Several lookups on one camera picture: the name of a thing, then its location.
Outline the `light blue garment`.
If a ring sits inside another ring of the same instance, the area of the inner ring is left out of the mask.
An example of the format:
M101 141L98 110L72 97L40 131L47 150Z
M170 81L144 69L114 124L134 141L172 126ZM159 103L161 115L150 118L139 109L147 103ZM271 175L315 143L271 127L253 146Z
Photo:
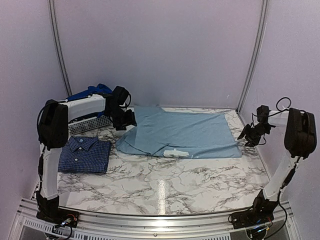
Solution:
M170 112L134 107L137 126L124 133L115 148L129 155L187 159L240 158L223 113Z

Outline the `blue checked shirt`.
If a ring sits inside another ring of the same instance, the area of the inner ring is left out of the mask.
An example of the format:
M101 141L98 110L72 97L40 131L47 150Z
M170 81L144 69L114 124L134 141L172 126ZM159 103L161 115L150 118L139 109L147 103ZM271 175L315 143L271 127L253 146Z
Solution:
M107 172L112 143L98 137L72 136L62 148L58 171L61 173L104 174Z

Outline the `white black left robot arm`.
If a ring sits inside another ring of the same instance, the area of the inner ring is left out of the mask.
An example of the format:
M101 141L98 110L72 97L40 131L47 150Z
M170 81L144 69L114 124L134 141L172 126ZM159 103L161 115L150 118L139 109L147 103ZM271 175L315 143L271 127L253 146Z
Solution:
M135 114L128 109L131 94L116 86L112 93L92 93L75 100L48 100L40 110L36 128L40 143L38 162L39 189L36 192L40 220L59 226L76 227L79 212L59 207L58 163L63 147L69 140L69 122L93 113L109 117L117 131L136 126Z

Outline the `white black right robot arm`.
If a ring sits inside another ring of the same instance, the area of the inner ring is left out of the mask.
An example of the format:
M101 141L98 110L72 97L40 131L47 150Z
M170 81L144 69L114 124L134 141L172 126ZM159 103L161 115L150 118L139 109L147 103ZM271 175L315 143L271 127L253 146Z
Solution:
M238 138L246 140L246 147L257 147L260 140L277 127L284 127L284 139L280 146L285 152L280 156L275 173L259 191L252 205L230 216L235 228L260 225L273 220L274 210L280 205L282 191L291 182L299 163L316 149L315 115L290 106L277 110L270 110L267 105L259 106L252 116L252 123L244 127Z

